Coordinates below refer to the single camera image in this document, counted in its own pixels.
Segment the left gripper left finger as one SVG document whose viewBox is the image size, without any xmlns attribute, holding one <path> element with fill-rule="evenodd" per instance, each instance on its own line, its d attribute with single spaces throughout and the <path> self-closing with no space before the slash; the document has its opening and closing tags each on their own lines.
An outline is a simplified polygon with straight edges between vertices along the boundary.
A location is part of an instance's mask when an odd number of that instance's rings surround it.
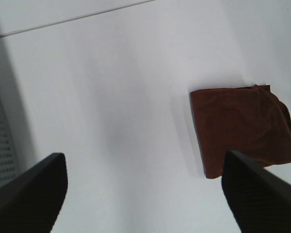
<svg viewBox="0 0 291 233">
<path fill-rule="evenodd" d="M 0 187 L 0 233 L 51 232 L 67 188 L 63 153 L 52 153 Z"/>
</svg>

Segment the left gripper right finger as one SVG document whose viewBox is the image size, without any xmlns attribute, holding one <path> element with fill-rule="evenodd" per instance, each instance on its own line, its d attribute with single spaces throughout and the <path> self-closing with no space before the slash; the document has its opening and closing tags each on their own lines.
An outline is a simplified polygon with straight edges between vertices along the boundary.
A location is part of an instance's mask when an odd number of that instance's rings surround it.
<svg viewBox="0 0 291 233">
<path fill-rule="evenodd" d="M 226 152 L 223 193 L 243 233 L 291 233 L 291 185 L 248 156 Z"/>
</svg>

